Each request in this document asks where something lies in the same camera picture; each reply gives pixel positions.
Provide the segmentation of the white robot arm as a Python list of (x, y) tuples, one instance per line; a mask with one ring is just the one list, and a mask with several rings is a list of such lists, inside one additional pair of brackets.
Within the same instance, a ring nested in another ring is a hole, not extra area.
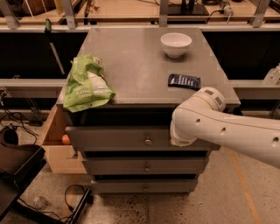
[(225, 98), (203, 87), (178, 105), (171, 118), (171, 144), (185, 147), (201, 139), (280, 168), (280, 121), (224, 112)]

